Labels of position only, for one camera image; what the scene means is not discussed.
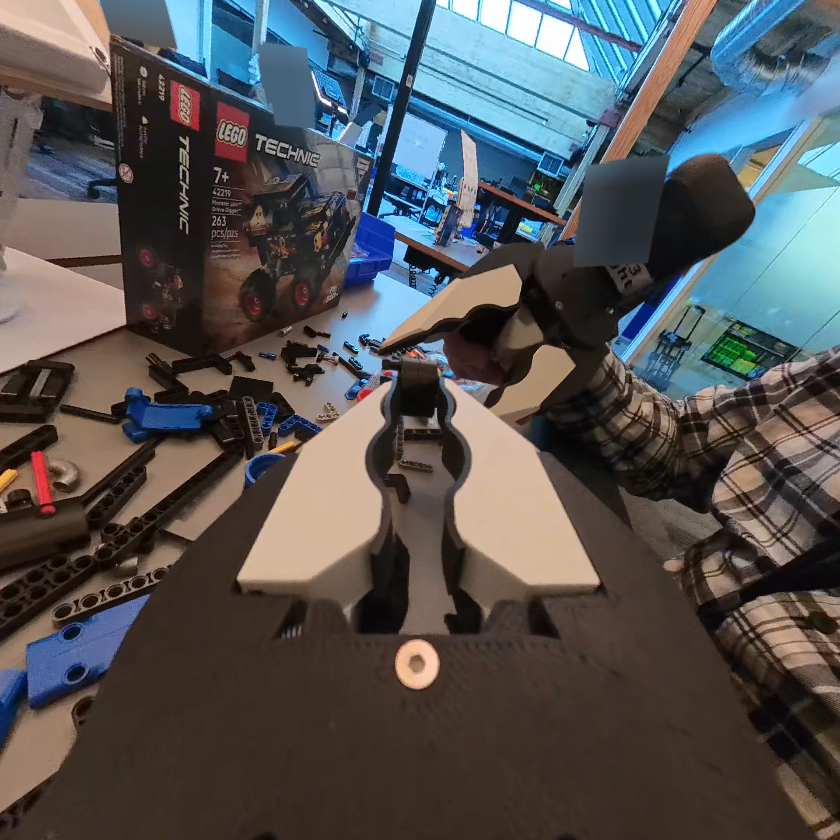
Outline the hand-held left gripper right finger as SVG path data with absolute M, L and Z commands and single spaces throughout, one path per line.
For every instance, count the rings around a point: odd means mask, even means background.
M 453 634 L 477 634 L 503 602 L 592 595 L 601 579 L 539 451 L 477 399 L 441 381 L 442 565 Z

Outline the black connector assembly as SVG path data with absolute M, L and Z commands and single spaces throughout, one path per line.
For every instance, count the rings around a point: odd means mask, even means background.
M 383 360 L 382 370 L 395 375 L 387 397 L 392 418 L 428 419 L 436 414 L 440 373 L 434 360 L 391 357 Z

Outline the black hand trolley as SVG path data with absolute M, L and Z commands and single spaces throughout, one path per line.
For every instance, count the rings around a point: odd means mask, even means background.
M 692 347 L 692 334 L 706 313 L 707 310 L 703 306 L 693 305 L 684 311 L 674 329 L 659 334 L 657 342 L 647 358 L 644 370 L 646 383 L 654 387 L 655 390 L 662 393 L 668 390 L 674 374 Z M 688 332 L 683 334 L 680 330 L 689 315 L 695 315 L 696 319 Z

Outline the blue bin of plastic bags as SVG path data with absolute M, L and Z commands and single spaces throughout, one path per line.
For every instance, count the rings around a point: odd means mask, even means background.
M 390 269 L 395 240 L 396 229 L 393 225 L 363 212 L 353 242 L 344 288 L 373 281 L 380 272 Z

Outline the tan cardboard sheet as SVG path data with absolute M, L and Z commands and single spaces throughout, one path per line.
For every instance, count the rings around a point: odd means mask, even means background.
M 458 223 L 464 228 L 473 224 L 479 177 L 476 143 L 464 130 L 460 131 L 460 142 L 463 175 L 458 183 L 456 206 L 459 210 Z

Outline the scattered small pins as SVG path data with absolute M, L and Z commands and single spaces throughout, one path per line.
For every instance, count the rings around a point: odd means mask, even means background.
M 287 318 L 270 317 L 259 323 L 266 335 L 255 339 L 249 352 L 255 362 L 256 372 L 274 382 L 291 381 L 292 376 L 280 358 L 288 340 L 305 343 L 324 352 L 320 365 L 323 374 L 315 381 L 336 373 L 341 380 L 362 379 L 365 375 L 379 373 L 382 363 L 376 352 L 370 351 L 360 340 L 365 334 L 369 339 L 383 340 L 385 326 L 373 310 L 350 310 L 349 304 L 310 314 L 299 322 Z

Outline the green lit screen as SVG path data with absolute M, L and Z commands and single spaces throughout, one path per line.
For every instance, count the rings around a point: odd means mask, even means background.
M 792 360 L 800 349 L 747 323 L 734 321 L 700 357 L 701 362 L 747 381 Z

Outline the blue folded panel piece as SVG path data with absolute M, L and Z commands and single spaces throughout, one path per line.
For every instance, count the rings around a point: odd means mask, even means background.
M 141 389 L 130 387 L 124 397 L 126 420 L 122 432 L 133 443 L 153 434 L 188 434 L 198 432 L 214 414 L 204 404 L 155 403 Z

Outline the dark grey nine-hole beam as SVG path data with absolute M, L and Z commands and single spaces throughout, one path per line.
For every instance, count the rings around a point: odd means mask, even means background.
M 81 623 L 110 608 L 148 596 L 168 575 L 171 568 L 172 564 L 167 564 L 61 603 L 51 614 L 52 623 L 55 627 Z

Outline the glass skylight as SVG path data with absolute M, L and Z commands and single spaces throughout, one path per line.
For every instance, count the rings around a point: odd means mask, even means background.
M 539 11 L 534 2 L 438 1 L 437 5 L 522 45 L 613 81 L 620 81 L 636 59 L 636 49 L 618 45 Z M 559 1 L 548 2 L 548 5 L 642 47 L 671 2 Z

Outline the blue rectangular panel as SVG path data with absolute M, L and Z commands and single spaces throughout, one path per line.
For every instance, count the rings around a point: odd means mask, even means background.
M 28 644 L 28 707 L 46 707 L 104 676 L 149 598 L 146 595 L 116 605 Z

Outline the thin black beam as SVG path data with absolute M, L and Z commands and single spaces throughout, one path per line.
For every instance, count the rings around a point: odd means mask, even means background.
M 29 462 L 32 453 L 44 452 L 49 446 L 54 445 L 58 440 L 56 426 L 45 424 L 35 430 L 18 437 L 10 444 L 1 447 L 0 470 L 3 474 L 9 469 L 17 469 Z

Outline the blue curved panel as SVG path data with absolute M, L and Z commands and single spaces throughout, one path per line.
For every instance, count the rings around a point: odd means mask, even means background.
M 1 730 L 0 744 L 4 749 L 22 700 L 27 695 L 27 672 L 19 668 L 1 669 Z

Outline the wooden support post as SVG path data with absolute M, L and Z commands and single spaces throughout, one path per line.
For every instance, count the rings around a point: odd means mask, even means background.
M 565 192 L 560 196 L 560 200 L 564 199 L 564 196 L 568 199 L 566 208 L 571 206 L 571 199 L 577 193 L 578 187 L 582 186 L 587 170 L 594 164 L 596 153 L 603 151 L 601 163 L 627 158 L 716 4 L 715 1 L 679 2 L 679 15 L 675 18 L 667 39 L 642 79 L 635 97 L 619 115 L 620 119 L 614 127 L 612 139 L 604 151 L 602 147 L 606 135 L 613 127 L 603 122 L 593 126 L 591 139 L 587 137 L 588 143 L 584 153 L 572 171 L 572 186 L 564 187 Z M 582 194 L 572 209 L 570 218 L 565 221 L 562 232 L 564 239 L 570 239 L 578 233 L 581 205 Z

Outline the silver air duct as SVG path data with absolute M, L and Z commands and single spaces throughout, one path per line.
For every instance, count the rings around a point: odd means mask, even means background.
M 801 91 L 838 53 L 838 2 L 752 1 L 727 24 L 710 51 L 725 88 L 754 98 Z

